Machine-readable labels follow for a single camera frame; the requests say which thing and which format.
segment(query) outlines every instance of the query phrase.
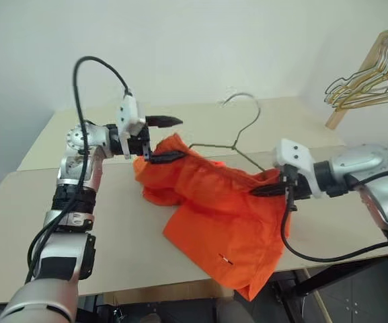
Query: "wire hanger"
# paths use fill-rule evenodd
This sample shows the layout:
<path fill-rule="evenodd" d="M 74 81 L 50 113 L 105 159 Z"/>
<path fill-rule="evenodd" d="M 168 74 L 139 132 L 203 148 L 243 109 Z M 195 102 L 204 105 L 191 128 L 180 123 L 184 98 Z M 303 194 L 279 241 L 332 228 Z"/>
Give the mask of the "wire hanger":
<path fill-rule="evenodd" d="M 193 143 L 189 146 L 189 148 L 193 148 L 195 146 L 199 146 L 199 147 L 214 147 L 214 148 L 226 148 L 226 149 L 231 149 L 231 150 L 235 150 L 239 155 L 241 155 L 242 157 L 244 157 L 245 159 L 247 159 L 249 162 L 251 162 L 253 165 L 255 165 L 256 167 L 258 167 L 259 169 L 261 169 L 262 172 L 265 172 L 266 170 L 261 167 L 258 163 L 256 163 L 254 160 L 252 160 L 251 158 L 249 158 L 248 156 L 246 156 L 246 154 L 244 154 L 243 152 L 241 152 L 240 150 L 238 150 L 238 148 L 236 147 L 239 139 L 240 139 L 240 136 L 241 136 L 241 133 L 244 132 L 244 130 L 246 130 L 247 128 L 249 128 L 251 125 L 253 125 L 257 120 L 258 118 L 260 117 L 261 115 L 261 106 L 260 106 L 260 103 L 258 102 L 258 100 L 255 98 L 255 96 L 253 96 L 252 94 L 249 94 L 249 93 L 245 93 L 245 92 L 238 92 L 238 93 L 235 93 L 233 94 L 232 96 L 230 96 L 229 98 L 227 98 L 222 104 L 221 104 L 221 108 L 223 108 L 228 102 L 230 102 L 232 99 L 236 98 L 236 97 L 239 97 L 239 96 L 246 96 L 250 99 L 252 99 L 256 105 L 256 108 L 258 109 L 258 113 L 256 114 L 255 118 L 249 123 L 247 124 L 246 126 L 244 126 L 240 131 L 239 133 L 237 134 L 237 137 L 235 138 L 234 140 L 234 143 L 231 145 L 231 146 L 228 146 L 228 145 L 212 145 L 212 144 L 208 144 L 208 143 Z"/>

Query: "table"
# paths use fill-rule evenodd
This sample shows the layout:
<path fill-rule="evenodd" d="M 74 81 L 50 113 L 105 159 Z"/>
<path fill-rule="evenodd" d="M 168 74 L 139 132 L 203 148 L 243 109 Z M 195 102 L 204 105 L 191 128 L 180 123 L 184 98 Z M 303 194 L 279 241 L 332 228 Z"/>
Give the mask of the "table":
<path fill-rule="evenodd" d="M 54 118 L 58 119 L 64 113 L 68 112 L 59 112 Z M 304 122 L 308 127 L 313 124 L 310 130 L 316 127 L 314 120 L 308 123 L 306 118 Z M 49 125 L 51 127 L 43 131 L 27 154 L 20 170 L 9 174 L 0 185 L 0 303 L 8 301 L 22 286 L 27 272 L 26 252 L 29 243 L 42 227 L 44 214 L 51 206 L 57 174 L 56 158 L 40 161 L 37 148 L 47 143 L 46 148 L 42 148 L 45 156 L 49 151 L 60 149 L 59 145 L 53 143 L 52 133 L 49 132 L 49 129 L 57 127 L 57 122 L 52 124 L 51 121 Z M 308 138 L 309 144 L 316 146 L 311 151 L 317 160 L 327 159 L 344 148 L 341 141 L 328 130 L 317 133 L 319 136 L 311 132 Z M 272 154 L 269 151 L 252 152 L 252 149 L 258 148 L 259 142 L 262 144 L 257 135 L 255 132 L 248 135 L 248 138 L 256 138 L 256 141 L 255 145 L 245 150 L 260 164 L 271 166 Z M 283 135 L 281 132 L 273 134 L 276 137 Z M 337 145 L 326 145 L 327 142 Z M 224 155 L 221 151 L 217 155 L 215 159 L 228 166 L 257 172 L 255 166 L 238 155 Z M 161 234 L 175 208 L 148 203 L 142 198 L 141 189 L 141 185 L 134 181 L 130 163 L 113 160 L 104 164 L 92 231 L 97 237 L 95 266 L 92 276 L 80 282 L 80 295 L 208 278 Z M 297 201 L 297 205 L 299 212 L 292 217 L 290 242 L 306 254 L 336 256 L 385 240 L 356 193 L 335 199 L 325 197 Z M 357 259 L 387 253 L 388 250 L 384 248 Z M 318 264 L 285 252 L 276 270 L 287 271 L 315 265 Z"/>

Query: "floor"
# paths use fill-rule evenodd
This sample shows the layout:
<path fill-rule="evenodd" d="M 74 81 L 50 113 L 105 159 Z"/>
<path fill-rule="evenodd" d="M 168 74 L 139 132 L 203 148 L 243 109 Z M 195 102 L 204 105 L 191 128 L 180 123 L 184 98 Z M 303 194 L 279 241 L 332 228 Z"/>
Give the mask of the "floor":
<path fill-rule="evenodd" d="M 321 269 L 310 270 L 312 275 Z M 344 279 L 321 290 L 321 297 L 333 323 L 388 323 L 388 261 Z M 270 284 L 258 296 L 247 302 L 236 295 L 256 323 L 289 323 L 284 308 L 274 296 Z M 94 297 L 82 297 L 79 307 L 91 310 Z M 123 323 L 137 323 L 147 313 L 156 312 L 165 323 L 213 323 L 213 299 L 194 301 L 168 301 L 162 303 L 133 304 L 124 306 L 128 316 Z M 305 298 L 306 323 L 325 323 L 312 295 Z"/>

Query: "orange cloth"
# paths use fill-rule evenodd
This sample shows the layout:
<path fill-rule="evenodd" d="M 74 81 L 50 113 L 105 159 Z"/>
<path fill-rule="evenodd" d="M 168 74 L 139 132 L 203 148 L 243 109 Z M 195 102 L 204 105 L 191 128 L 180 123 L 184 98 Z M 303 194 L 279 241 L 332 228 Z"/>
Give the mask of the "orange cloth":
<path fill-rule="evenodd" d="M 155 153 L 188 155 L 170 164 L 134 161 L 143 196 L 157 205 L 180 205 L 163 234 L 218 283 L 252 300 L 282 256 L 284 196 L 256 197 L 249 191 L 277 182 L 279 171 L 249 175 L 204 159 L 174 134 Z"/>

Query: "orange shirt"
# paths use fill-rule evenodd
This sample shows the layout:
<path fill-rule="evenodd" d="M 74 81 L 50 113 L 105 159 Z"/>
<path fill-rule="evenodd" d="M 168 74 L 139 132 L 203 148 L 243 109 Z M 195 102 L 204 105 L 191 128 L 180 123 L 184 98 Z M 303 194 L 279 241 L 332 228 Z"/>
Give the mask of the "orange shirt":
<path fill-rule="evenodd" d="M 143 196 L 157 205 L 180 205 L 163 234 L 218 283 L 252 300 L 282 256 L 280 239 L 285 197 L 257 197 L 249 191 L 278 181 L 279 170 L 249 175 L 190 150 L 174 134 L 155 153 L 179 150 L 170 164 L 134 161 Z"/>

